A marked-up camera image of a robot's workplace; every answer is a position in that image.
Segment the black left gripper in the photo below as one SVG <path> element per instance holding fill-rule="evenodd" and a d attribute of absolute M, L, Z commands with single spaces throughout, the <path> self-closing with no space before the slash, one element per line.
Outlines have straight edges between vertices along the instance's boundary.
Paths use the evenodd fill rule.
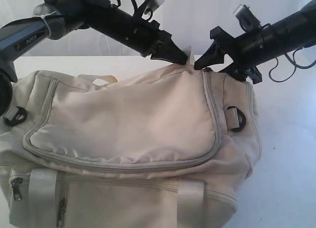
<path fill-rule="evenodd" d="M 88 11 L 88 25 L 144 57 L 151 55 L 151 60 L 185 65 L 188 56 L 171 40 L 171 34 L 160 30 L 157 21 L 142 18 L 147 6 L 148 2 L 143 2 L 135 14 L 130 15 L 113 5 L 93 5 Z"/>

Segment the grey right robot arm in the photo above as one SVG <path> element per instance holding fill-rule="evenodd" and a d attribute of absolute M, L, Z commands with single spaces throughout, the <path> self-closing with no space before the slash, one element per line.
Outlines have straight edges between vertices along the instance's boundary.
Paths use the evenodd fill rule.
<path fill-rule="evenodd" d="M 194 63 L 195 70 L 224 63 L 229 55 L 232 63 L 222 72 L 239 81 L 250 78 L 253 84 L 262 82 L 258 65 L 289 52 L 316 44 L 316 1 L 312 0 L 300 11 L 274 23 L 261 25 L 246 5 L 234 11 L 244 33 L 233 37 L 221 27 L 210 31 L 213 40 L 208 50 Z"/>

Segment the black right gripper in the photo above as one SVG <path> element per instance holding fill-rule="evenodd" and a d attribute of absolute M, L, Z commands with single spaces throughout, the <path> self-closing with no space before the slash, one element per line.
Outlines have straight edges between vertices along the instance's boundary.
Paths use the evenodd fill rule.
<path fill-rule="evenodd" d="M 229 55 L 233 62 L 222 69 L 235 80 L 250 78 L 253 84 L 262 82 L 257 66 L 295 49 L 296 25 L 293 23 L 266 24 L 238 37 L 233 37 L 221 27 L 210 31 L 212 45 L 194 63 L 195 70 L 223 64 L 224 56 Z"/>

